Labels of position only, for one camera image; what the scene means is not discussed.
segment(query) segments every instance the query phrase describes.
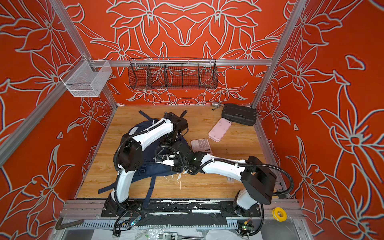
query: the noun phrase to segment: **metal tool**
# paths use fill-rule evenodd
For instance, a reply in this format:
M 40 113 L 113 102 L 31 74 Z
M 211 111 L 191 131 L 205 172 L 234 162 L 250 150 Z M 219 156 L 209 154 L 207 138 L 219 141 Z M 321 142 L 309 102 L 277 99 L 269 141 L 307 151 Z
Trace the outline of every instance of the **metal tool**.
M 214 107 L 214 108 L 212 108 L 212 111 L 214 111 L 214 110 L 224 106 L 224 104 L 221 104 L 221 103 L 218 103 L 218 102 L 212 102 L 212 106 Z
M 182 235 L 178 235 L 177 232 L 164 232 L 162 234 L 159 234 L 159 240 L 181 240 L 181 239 L 204 240 L 204 237 L 182 236 Z

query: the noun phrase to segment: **orange floral wall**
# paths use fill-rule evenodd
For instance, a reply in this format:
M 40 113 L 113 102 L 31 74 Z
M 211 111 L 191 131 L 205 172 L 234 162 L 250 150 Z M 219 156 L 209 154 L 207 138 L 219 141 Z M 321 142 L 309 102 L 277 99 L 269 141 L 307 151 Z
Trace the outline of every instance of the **orange floral wall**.
M 0 0 L 0 144 L 80 55 L 45 0 Z M 48 239 L 74 198 L 112 108 L 69 92 L 0 168 L 0 239 Z
M 0 172 L 0 239 L 48 239 L 111 117 L 105 96 L 58 100 Z
M 271 58 L 292 11 L 292 0 L 63 0 L 94 59 L 197 57 Z M 108 81 L 122 104 L 249 104 L 266 66 L 220 67 L 212 90 L 133 90 L 128 71 Z
M 0 145 L 80 54 L 45 0 L 0 0 Z
M 383 29 L 383 1 L 308 1 L 258 105 L 315 239 L 384 239 Z

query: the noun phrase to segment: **navy blue backpack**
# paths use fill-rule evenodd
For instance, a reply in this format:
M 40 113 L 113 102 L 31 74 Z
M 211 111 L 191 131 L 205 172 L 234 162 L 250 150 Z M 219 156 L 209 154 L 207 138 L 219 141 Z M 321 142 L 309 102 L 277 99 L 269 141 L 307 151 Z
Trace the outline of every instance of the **navy blue backpack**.
M 139 113 L 142 114 L 145 118 L 147 118 L 148 121 L 143 121 L 143 122 L 137 124 L 136 126 L 134 126 L 133 128 L 131 128 L 128 132 L 130 135 L 132 135 L 136 132 L 141 132 L 144 129 L 149 128 L 150 126 L 152 126 L 153 124 L 155 124 L 156 122 L 159 121 L 156 118 L 149 117 L 147 114 L 145 114 L 142 111 L 139 111 Z M 153 192 L 153 188 L 155 187 L 156 177 L 169 176 L 172 174 L 179 173 L 179 172 L 171 171 L 171 166 L 169 166 L 169 165 L 164 165 L 164 164 L 160 164 L 160 163 L 155 162 L 155 149 L 157 148 L 157 146 L 162 144 L 159 140 L 151 143 L 143 151 L 144 163 L 135 172 L 135 174 L 133 175 L 133 179 L 132 179 L 132 182 L 136 182 L 138 180 L 141 180 L 141 179 L 144 179 L 147 177 L 152 177 L 151 184 L 150 184 L 149 190 L 147 192 L 147 196 L 145 197 L 145 200 L 143 203 L 144 207 L 148 206 L 149 199 L 151 198 L 151 195 Z M 179 137 L 178 141 L 182 141 L 183 143 L 188 145 L 187 141 L 182 136 Z M 112 183 L 111 185 L 109 185 L 107 187 L 99 189 L 99 194 L 113 189 L 114 185 L 115 185 L 115 183 Z

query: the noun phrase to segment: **backpack strap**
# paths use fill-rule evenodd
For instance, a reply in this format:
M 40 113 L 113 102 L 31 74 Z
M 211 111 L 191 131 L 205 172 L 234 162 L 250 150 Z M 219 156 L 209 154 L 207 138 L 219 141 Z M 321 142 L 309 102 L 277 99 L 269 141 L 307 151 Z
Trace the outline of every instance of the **backpack strap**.
M 155 181 L 156 181 L 156 176 L 153 176 L 151 178 L 151 184 L 149 186 L 149 189 L 148 189 L 148 192 L 147 192 L 147 195 L 144 199 L 144 203 L 143 203 L 143 207 L 144 208 L 147 208 L 148 207 L 148 203 L 149 203 L 149 199 L 151 198 L 152 196 L 152 192 L 153 192 L 153 188 L 155 187 Z
M 143 117 L 145 117 L 146 119 L 148 119 L 149 121 L 151 121 L 151 120 L 155 120 L 155 118 L 151 118 L 150 116 L 148 116 L 146 113 L 144 113 L 143 111 L 139 111 L 139 113 L 141 114 L 141 115 L 143 115 Z
M 112 190 L 114 187 L 115 187 L 115 183 L 112 183 L 112 184 L 109 185 L 109 186 L 100 188 L 100 189 L 99 189 L 99 194 L 101 194 L 101 193 L 103 193 L 103 192 L 106 192 L 106 191 L 109 191 L 109 190 Z

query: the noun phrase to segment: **metal bar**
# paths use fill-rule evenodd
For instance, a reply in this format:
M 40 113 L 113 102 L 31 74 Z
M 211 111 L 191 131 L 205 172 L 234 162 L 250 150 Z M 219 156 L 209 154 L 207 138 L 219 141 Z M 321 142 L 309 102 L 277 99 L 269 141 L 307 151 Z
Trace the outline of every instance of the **metal bar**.
M 155 63 L 155 64 L 172 64 L 172 63 L 206 63 L 209 60 L 188 60 L 188 59 L 180 59 L 180 60 L 137 60 L 134 63 L 147 64 L 147 63 Z M 105 60 L 91 60 L 89 64 L 95 67 L 103 66 Z M 218 59 L 216 60 L 216 66 L 269 66 L 272 63 L 272 59 Z M 109 60 L 109 64 L 111 67 L 128 67 L 130 65 L 129 61 L 119 61 L 119 60 Z
M 49 0 L 51 2 L 51 5 L 53 9 L 55 10 L 55 13 L 60 18 L 61 22 L 63 23 L 65 29 L 67 30 L 68 34 L 70 35 L 73 43 L 76 45 L 77 49 L 79 50 L 80 54 L 84 55 L 84 57 L 87 60 L 92 60 L 92 56 L 90 52 L 88 51 L 87 47 L 85 46 L 85 43 L 83 39 L 81 38 L 79 32 L 76 29 L 76 26 L 71 20 L 71 17 L 69 16 L 67 10 L 65 9 L 63 3 L 61 0 Z
M 81 64 L 76 64 L 74 68 L 65 76 L 64 81 L 76 72 Z M 36 125 L 43 119 L 45 114 L 54 106 L 57 100 L 65 93 L 66 87 L 63 83 L 59 83 L 53 91 L 29 114 L 29 116 L 16 128 L 0 146 L 0 167 L 8 160 L 8 158 L 16 151 L 20 144 L 32 132 Z
M 168 73 L 167 73 L 167 65 L 164 63 L 164 84 L 166 88 L 168 88 Z
M 181 64 L 181 87 L 184 86 L 184 79 L 183 79 L 183 64 Z
M 109 119 L 107 125 L 105 126 L 104 132 L 103 132 L 103 134 L 101 135 L 101 138 L 100 138 L 100 140 L 99 140 L 99 143 L 97 144 L 96 150 L 95 150 L 95 152 L 93 153 L 92 160 L 91 160 L 91 162 L 89 163 L 89 167 L 88 167 L 88 169 L 87 169 L 87 172 L 84 174 L 83 180 L 81 181 L 81 184 L 80 184 L 79 188 L 77 189 L 77 191 L 76 191 L 76 195 L 75 195 L 74 198 L 77 198 L 77 196 L 79 195 L 80 189 L 81 189 L 81 187 L 82 187 L 82 185 L 83 185 L 83 183 L 84 183 L 85 178 L 86 178 L 87 175 L 88 175 L 89 170 L 91 169 L 91 165 L 92 165 L 92 163 L 93 163 L 93 161 L 94 161 L 94 159 L 95 159 L 95 157 L 96 157 L 97 152 L 99 151 L 99 148 L 100 148 L 100 146 L 101 146 L 101 143 L 103 142 L 103 139 L 104 139 L 105 135 L 107 134 L 107 131 L 108 131 L 108 129 L 109 129 L 109 126 L 110 126 L 111 123 L 112 123 L 112 119 L 113 119 L 113 117 L 115 116 L 115 113 L 116 113 L 117 108 L 118 108 L 118 107 L 117 107 L 117 104 L 116 104 L 116 105 L 114 106 L 113 113 L 111 114 L 111 117 L 110 117 L 110 119 Z
M 107 98 L 109 104 L 113 107 L 113 110 L 116 111 L 118 108 L 118 104 L 117 104 L 115 98 L 112 96 L 112 92 L 110 91 L 107 84 L 105 84 L 103 87 L 103 93 L 104 93 L 105 97 Z
M 206 199 L 194 199 L 194 200 L 200 200 L 201 202 L 205 202 Z M 189 203 L 188 199 L 179 199 L 181 203 L 184 204 L 193 204 L 193 202 Z M 214 200 L 210 204 L 204 204 L 204 207 L 206 208 L 205 211 L 215 210 L 217 211 L 217 202 L 221 200 Z M 64 219 L 116 219 L 117 217 L 101 217 L 101 212 L 104 207 L 105 199 L 79 199 L 79 200 L 68 200 L 66 204 L 63 207 L 63 210 L 60 213 L 61 217 L 64 217 Z M 172 203 L 177 205 L 177 199 L 172 199 Z M 287 215 L 292 219 L 304 219 L 303 212 L 300 208 L 299 202 L 297 199 L 272 199 L 270 205 L 264 205 L 264 213 L 265 218 L 272 219 L 272 210 L 276 207 L 281 207 L 285 210 Z M 183 212 L 175 212 L 176 209 L 169 209 L 168 211 L 161 211 L 159 209 L 159 212 L 166 213 L 166 214 L 180 214 Z M 247 219 L 247 217 L 227 217 L 230 219 Z
M 65 229 L 65 228 L 68 228 L 68 227 L 74 227 L 74 226 L 77 226 L 77 225 L 80 225 L 80 224 L 83 224 L 83 223 L 84 223 L 84 219 L 77 220 L 77 221 L 74 221 L 74 222 L 69 222 L 69 223 L 63 223 L 63 218 L 60 217 L 59 220 L 56 223 L 55 229 L 56 230 L 61 230 L 61 229 Z
M 199 80 L 199 85 L 201 86 L 201 79 L 200 79 L 200 64 L 197 64 L 197 78 Z
M 132 64 L 129 64 L 130 65 L 130 67 L 131 67 L 131 69 L 132 69 L 132 72 L 133 72 L 133 75 L 135 76 L 135 86 L 133 86 L 133 89 L 135 89 L 136 88 L 136 84 L 137 84 L 137 76 L 136 76 L 136 69 L 137 69 L 137 67 L 135 67 L 136 69 L 134 70 L 133 69 L 133 65 Z
M 252 107 L 254 109 L 256 109 L 256 106 L 257 106 L 258 102 L 260 101 L 260 99 L 264 93 L 264 90 L 267 87 L 268 82 L 272 77 L 273 72 L 277 68 L 277 64 L 280 61 L 281 55 L 283 54 L 283 51 L 284 51 L 284 48 L 285 48 L 286 44 L 288 43 L 288 40 L 289 40 L 289 38 L 293 32 L 293 29 L 295 28 L 295 25 L 297 23 L 297 20 L 300 17 L 302 10 L 304 9 L 306 2 L 307 2 L 307 0 L 298 0 L 295 3 L 295 6 L 292 10 L 292 13 L 291 13 L 290 17 L 288 18 L 288 21 L 287 21 L 286 26 L 284 28 L 283 34 L 280 37 L 280 41 L 278 42 L 277 47 L 275 49 L 275 52 L 273 53 L 272 63 L 269 66 L 269 68 L 267 69 L 267 71 L 266 71 L 266 73 L 262 79 L 262 82 L 260 83 L 260 87 L 257 90 L 257 93 L 256 93 L 256 95 L 252 101 Z
M 299 235 L 300 240 L 313 240 L 313 236 L 309 230 L 306 220 L 303 219 L 293 219 L 297 234 Z
M 265 157 L 267 164 L 277 166 L 277 162 L 275 160 L 275 157 L 273 156 L 273 152 L 271 150 L 271 147 L 269 146 L 268 139 L 266 138 L 266 135 L 265 135 L 264 130 L 262 128 L 262 124 L 260 122 L 259 117 L 256 119 L 256 123 L 254 125 L 254 128 L 255 128 L 255 131 L 257 134 L 257 138 L 259 139 L 259 143 L 260 143 L 260 146 L 262 148 L 262 151 L 263 151 L 263 154 L 264 154 L 264 157 Z M 283 187 L 283 189 L 284 190 L 287 189 L 287 187 L 285 185 L 285 181 L 281 175 L 281 172 L 276 171 L 276 170 L 272 170 L 272 171 L 276 174 L 277 180 L 280 181 L 280 184 Z
M 148 64 L 148 68 L 147 68 L 147 82 L 145 84 L 145 89 L 149 88 L 151 89 L 152 88 L 152 84 L 153 84 L 153 75 L 152 75 L 152 71 L 151 71 L 151 65 Z

